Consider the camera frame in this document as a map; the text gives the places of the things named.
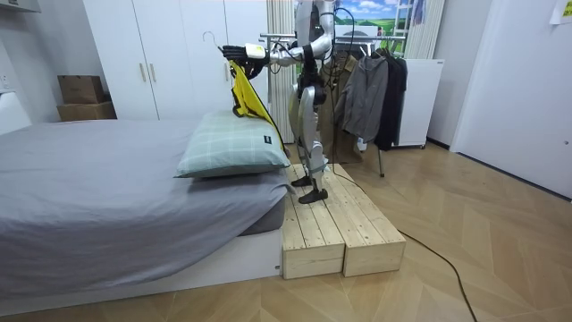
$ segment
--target gray jacket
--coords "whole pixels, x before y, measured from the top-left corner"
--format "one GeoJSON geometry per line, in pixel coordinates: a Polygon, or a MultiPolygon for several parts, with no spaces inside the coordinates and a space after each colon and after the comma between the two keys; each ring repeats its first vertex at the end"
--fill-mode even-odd
{"type": "Polygon", "coordinates": [[[362,58],[340,94],[334,109],[335,123],[364,142],[374,140],[379,130],[388,78],[385,58],[362,58]]]}

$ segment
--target black coat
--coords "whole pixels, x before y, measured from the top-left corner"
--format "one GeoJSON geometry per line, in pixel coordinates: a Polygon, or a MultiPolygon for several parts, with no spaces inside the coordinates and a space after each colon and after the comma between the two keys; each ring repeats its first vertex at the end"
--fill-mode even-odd
{"type": "Polygon", "coordinates": [[[391,149],[392,143],[396,145],[399,143],[403,100],[408,83],[407,62],[391,56],[386,56],[386,60],[389,67],[389,79],[383,99],[379,131],[374,139],[374,144],[383,151],[391,149]]]}

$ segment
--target wooden step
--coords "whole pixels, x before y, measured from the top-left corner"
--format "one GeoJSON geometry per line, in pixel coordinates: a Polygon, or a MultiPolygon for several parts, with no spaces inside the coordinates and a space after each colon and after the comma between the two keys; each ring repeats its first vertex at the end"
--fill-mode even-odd
{"type": "MultiPolygon", "coordinates": [[[[351,180],[340,165],[336,173],[351,180]]],[[[304,176],[302,165],[288,169],[291,181],[304,176]]],[[[312,188],[295,188],[287,199],[283,226],[285,279],[343,272],[345,276],[400,268],[405,239],[355,184],[324,173],[329,198],[301,205],[312,188]]]]}
{"type": "MultiPolygon", "coordinates": [[[[340,165],[335,171],[353,181],[340,165]]],[[[324,173],[325,204],[346,242],[344,276],[400,269],[405,238],[356,184],[336,174],[324,173]]]]}
{"type": "MultiPolygon", "coordinates": [[[[296,166],[287,169],[288,179],[298,179],[296,166]]],[[[304,170],[300,166],[301,176],[304,170]]],[[[323,202],[298,202],[311,188],[294,188],[286,199],[282,226],[282,276],[285,279],[341,272],[345,242],[323,202]]]]}

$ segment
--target wardrobe door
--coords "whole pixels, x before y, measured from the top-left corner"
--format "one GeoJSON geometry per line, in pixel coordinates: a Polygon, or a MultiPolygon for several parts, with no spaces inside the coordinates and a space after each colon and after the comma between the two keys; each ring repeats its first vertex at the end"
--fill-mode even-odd
{"type": "MultiPolygon", "coordinates": [[[[260,44],[261,33],[268,32],[266,1],[226,0],[226,28],[229,44],[244,46],[246,43],[260,44]]],[[[258,96],[268,107],[268,68],[264,68],[250,81],[258,96]]]]}
{"type": "Polygon", "coordinates": [[[117,118],[156,120],[147,62],[131,0],[84,0],[117,118]]]}
{"type": "Polygon", "coordinates": [[[180,1],[132,1],[159,119],[194,116],[197,92],[191,79],[180,1]]]}
{"type": "Polygon", "coordinates": [[[193,111],[230,111],[232,76],[228,61],[216,48],[227,44],[223,1],[182,0],[181,16],[195,93],[193,111]]]}

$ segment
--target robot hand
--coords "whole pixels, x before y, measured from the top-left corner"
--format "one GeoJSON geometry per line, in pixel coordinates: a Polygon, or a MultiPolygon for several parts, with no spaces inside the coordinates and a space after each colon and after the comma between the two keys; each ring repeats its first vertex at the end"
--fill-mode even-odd
{"type": "Polygon", "coordinates": [[[249,80],[255,78],[270,63],[270,55],[259,45],[223,46],[224,58],[244,67],[249,80]]]}

